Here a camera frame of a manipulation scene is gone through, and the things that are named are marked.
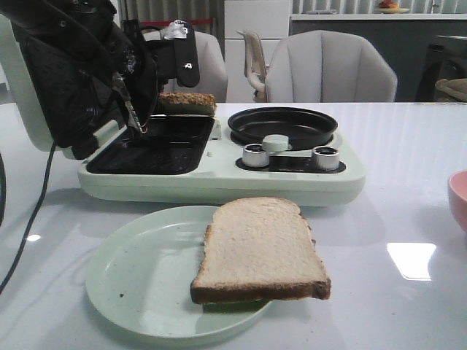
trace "curtain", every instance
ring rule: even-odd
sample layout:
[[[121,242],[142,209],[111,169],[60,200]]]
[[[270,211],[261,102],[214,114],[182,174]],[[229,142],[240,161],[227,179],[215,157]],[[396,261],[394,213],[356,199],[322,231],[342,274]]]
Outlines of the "curtain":
[[[216,35],[223,18],[223,0],[120,0],[123,19],[140,21],[205,20],[212,23],[194,26],[197,31]]]

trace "silver knob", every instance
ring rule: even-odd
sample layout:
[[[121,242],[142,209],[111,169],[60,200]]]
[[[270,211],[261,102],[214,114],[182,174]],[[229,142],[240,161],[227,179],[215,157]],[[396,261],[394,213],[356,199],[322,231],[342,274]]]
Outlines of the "silver knob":
[[[339,151],[328,146],[315,147],[312,149],[312,162],[320,170],[336,170],[339,167]]]
[[[247,144],[243,147],[242,162],[251,168],[263,168],[269,165],[269,152],[261,144]]]

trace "slice of bread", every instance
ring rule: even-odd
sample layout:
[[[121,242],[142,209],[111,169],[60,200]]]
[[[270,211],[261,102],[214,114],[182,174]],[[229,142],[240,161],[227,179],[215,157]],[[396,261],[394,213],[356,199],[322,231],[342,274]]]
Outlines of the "slice of bread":
[[[216,210],[190,286],[194,303],[328,299],[331,280],[300,208],[283,198],[242,198]]]
[[[167,115],[194,114],[214,116],[217,108],[208,93],[159,93],[160,112]]]

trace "non-stick pan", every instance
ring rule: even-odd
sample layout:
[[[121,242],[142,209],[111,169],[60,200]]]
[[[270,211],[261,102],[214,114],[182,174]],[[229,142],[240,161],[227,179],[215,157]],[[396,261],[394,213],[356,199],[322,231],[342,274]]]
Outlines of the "non-stick pan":
[[[316,111],[294,107],[260,107],[236,113],[228,119],[232,138],[243,144],[261,143],[271,134],[286,135],[292,150],[327,144],[337,121]]]

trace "light green plate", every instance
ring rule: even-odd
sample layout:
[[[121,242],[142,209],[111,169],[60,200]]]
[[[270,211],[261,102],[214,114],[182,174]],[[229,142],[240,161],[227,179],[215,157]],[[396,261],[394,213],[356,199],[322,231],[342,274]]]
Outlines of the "light green plate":
[[[190,283],[203,257],[215,206],[146,215],[115,231],[89,262],[86,289],[109,321],[163,345],[221,341],[251,325],[267,301],[201,306]]]

